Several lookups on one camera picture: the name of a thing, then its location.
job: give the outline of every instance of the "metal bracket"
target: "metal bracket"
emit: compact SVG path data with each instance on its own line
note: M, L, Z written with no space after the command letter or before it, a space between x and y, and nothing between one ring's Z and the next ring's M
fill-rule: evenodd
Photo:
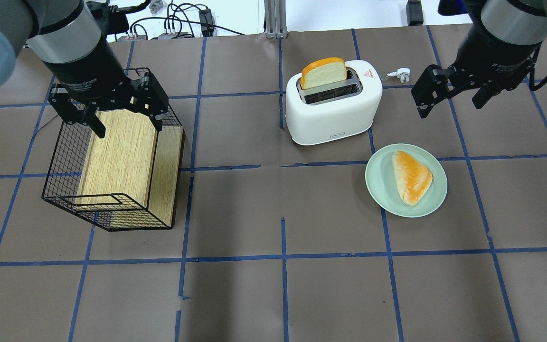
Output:
M286 0L265 1L265 37L286 38Z

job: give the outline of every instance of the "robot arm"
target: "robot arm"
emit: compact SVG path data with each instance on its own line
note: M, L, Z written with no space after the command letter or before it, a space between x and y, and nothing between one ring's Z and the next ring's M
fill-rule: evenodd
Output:
M441 7L444 3L449 1L441 1ZM455 62L447 69L429 65L411 89L421 118L435 104L464 90L478 89L472 102L480 109L502 90L515 89L528 74L533 79L535 58L547 37L547 0L465 0L463 4L473 26Z
M83 0L8 3L0 9L13 13L0 13L0 85L9 78L26 41L60 82L50 89L48 101L65 123L89 126L102 138L105 127L96 111L124 108L147 115L161 130L168 96L148 69L136 69L136 80L126 76L106 41L107 33L128 30L125 14L146 8L149 0L125 9Z

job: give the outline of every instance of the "toaster slot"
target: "toaster slot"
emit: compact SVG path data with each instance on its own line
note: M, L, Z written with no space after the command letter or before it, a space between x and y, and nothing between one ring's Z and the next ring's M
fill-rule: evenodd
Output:
M299 79L297 80L297 91L304 103L319 105L360 94L362 92L362 83L356 71L348 67L347 79L345 80L303 90L301 89L301 79Z

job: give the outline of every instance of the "white plug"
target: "white plug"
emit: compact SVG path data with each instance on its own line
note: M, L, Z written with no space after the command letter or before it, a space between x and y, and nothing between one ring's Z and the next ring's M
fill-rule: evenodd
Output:
M407 67L401 67L397 71L390 72L389 74L387 74L388 77L396 76L397 78L400 78L400 83L402 83L402 84L405 81L410 82L410 79L408 78L410 75L411 75L411 69L409 69Z

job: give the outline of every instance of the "white floor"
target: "white floor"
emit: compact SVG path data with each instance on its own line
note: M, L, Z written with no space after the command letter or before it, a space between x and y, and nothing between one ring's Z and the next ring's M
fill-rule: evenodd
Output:
M111 5L134 6L141 0L111 0ZM438 14L438 0L422 0L425 25L460 24L471 22L467 15L443 17ZM264 0L200 0L215 15L215 24L245 34L263 32ZM185 11L190 21L199 21L195 8ZM149 9L128 15L128 22L149 17L165 17L166 10L152 15ZM163 33L163 19L140 22L148 31L149 39ZM188 31L184 24L183 31ZM200 25L192 24L196 37ZM286 0L286 25L289 31L341 30L361 28L388 28L406 26L406 0ZM217 35L234 35L217 28Z

